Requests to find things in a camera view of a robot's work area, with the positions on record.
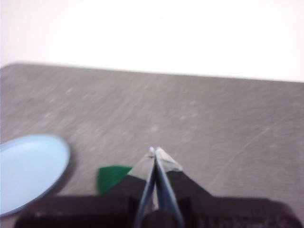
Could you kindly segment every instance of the light blue plate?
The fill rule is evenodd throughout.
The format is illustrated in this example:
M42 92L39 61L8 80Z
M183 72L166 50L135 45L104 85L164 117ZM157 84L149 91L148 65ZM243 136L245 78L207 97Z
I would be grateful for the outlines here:
M17 138L0 146L0 214L20 210L41 197L63 174L70 150L53 135L37 134Z

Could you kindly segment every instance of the green felt piece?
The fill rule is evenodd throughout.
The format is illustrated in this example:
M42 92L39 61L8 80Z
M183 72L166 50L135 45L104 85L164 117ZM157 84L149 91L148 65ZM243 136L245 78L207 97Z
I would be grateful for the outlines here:
M97 171L97 190L103 194L117 184L130 170L130 166L112 165L101 167Z

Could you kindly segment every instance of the scratch on table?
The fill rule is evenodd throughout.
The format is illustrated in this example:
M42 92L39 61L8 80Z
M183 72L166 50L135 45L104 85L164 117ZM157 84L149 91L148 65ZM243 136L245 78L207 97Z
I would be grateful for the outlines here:
M207 184L208 187L212 186L217 177L233 162L233 160L235 160L236 157L238 157L241 153L243 153L245 151L245 149L258 137L260 137L261 135L263 135L265 132L269 131L271 128L273 128L274 126L276 126L277 124L279 124L280 122L282 122L284 119L286 119L288 116L290 116L292 113L288 113L285 116L283 116L281 119L279 119L278 121L276 121L275 123L273 123L272 125L270 125L269 127L265 128L263 131L261 131L260 133L258 133L256 136L252 137L231 159L229 159L217 172L217 174L215 174L214 178L212 179L212 181Z

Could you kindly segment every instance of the gray tabletop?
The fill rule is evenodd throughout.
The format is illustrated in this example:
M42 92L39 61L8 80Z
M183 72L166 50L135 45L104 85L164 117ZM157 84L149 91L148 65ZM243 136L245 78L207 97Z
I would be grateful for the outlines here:
M288 203L304 220L304 84L15 64L1 70L1 142L64 138L49 194L96 194L101 166L161 146L214 195ZM1 218L10 228L18 216Z

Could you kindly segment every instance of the white wall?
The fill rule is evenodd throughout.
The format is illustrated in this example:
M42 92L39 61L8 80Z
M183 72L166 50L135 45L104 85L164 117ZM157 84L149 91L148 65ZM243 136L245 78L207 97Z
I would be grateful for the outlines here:
M16 61L304 82L304 1L2 0Z

